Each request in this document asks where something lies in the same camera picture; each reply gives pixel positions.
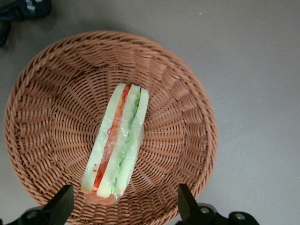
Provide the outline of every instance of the sandwich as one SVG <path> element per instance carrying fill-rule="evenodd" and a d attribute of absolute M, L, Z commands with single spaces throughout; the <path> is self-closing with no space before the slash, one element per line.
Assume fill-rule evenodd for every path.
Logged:
<path fill-rule="evenodd" d="M 116 203 L 128 186 L 143 139 L 149 93 L 119 83 L 102 119 L 82 178 L 87 203 Z"/>

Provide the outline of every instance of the tomato slice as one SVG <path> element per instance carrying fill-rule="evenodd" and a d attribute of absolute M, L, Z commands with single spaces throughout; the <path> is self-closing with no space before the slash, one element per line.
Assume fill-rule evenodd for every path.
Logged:
<path fill-rule="evenodd" d="M 112 127 L 107 131 L 108 136 L 108 140 L 107 140 L 107 145 L 104 148 L 104 153 L 103 153 L 103 157 L 101 160 L 101 164 L 100 167 L 98 169 L 97 172 L 97 176 L 94 182 L 94 186 L 93 186 L 93 190 L 97 191 L 100 185 L 100 182 L 103 178 L 105 169 L 107 167 L 108 161 L 112 155 L 113 152 L 113 148 L 114 145 L 117 141 L 118 138 L 118 133 L 119 133 L 119 129 L 120 129 L 120 120 L 122 118 L 122 113 L 123 113 L 123 109 L 124 109 L 124 105 L 125 105 L 125 100 L 126 97 L 129 93 L 130 90 L 130 86 L 126 85 L 123 92 L 122 92 L 122 96 L 118 102 L 118 106 L 117 106 L 117 110 L 116 110 L 116 114 L 113 118 L 113 122 L 112 122 Z"/>

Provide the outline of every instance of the green vegetable filling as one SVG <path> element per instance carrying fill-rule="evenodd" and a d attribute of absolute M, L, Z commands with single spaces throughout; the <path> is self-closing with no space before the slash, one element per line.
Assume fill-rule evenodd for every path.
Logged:
<path fill-rule="evenodd" d="M 129 133 L 128 133 L 128 137 L 127 137 L 127 140 L 126 140 L 126 144 L 124 145 L 124 147 L 122 148 L 121 153 L 120 153 L 121 160 L 119 162 L 119 168 L 120 168 L 123 160 L 125 159 L 126 153 L 127 153 L 128 149 L 129 149 L 129 147 L 131 145 L 131 142 L 132 142 L 131 128 L 132 128 L 133 120 L 135 119 L 135 116 L 136 116 L 136 113 L 137 113 L 137 110 L 138 110 L 140 99 L 141 99 L 141 90 L 136 95 L 135 106 L 134 106 L 134 108 L 132 110 L 132 117 L 128 121 L 128 130 L 129 130 Z M 114 178 L 114 181 L 113 181 L 113 184 L 112 184 L 112 186 L 113 186 L 113 188 L 112 188 L 112 194 L 116 193 L 115 183 L 116 183 L 116 180 L 117 180 L 118 176 L 119 176 L 119 173 L 117 173 L 116 177 Z"/>

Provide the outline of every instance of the gray surface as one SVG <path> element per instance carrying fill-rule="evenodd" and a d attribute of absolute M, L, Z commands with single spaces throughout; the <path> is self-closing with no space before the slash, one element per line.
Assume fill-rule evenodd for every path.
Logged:
<path fill-rule="evenodd" d="M 89 30 L 145 36 L 191 67 L 214 106 L 218 158 L 199 201 L 226 217 L 241 210 L 262 225 L 299 224 L 299 1 L 52 2 L 47 18 L 14 23 L 0 49 L 1 118 L 19 72 L 49 44 Z M 0 132 L 0 217 L 7 223 L 36 204 L 15 176 Z"/>

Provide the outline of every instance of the wicker basket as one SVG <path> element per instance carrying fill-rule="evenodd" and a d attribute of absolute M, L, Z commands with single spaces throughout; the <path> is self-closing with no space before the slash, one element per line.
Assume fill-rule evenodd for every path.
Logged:
<path fill-rule="evenodd" d="M 87 205 L 82 175 L 119 82 L 150 91 L 144 140 L 120 202 Z M 115 31 L 79 34 L 38 54 L 11 91 L 4 132 L 15 173 L 37 203 L 74 185 L 74 225 L 170 221 L 179 215 L 177 185 L 199 196 L 217 153 L 213 109 L 193 72 L 159 44 Z"/>

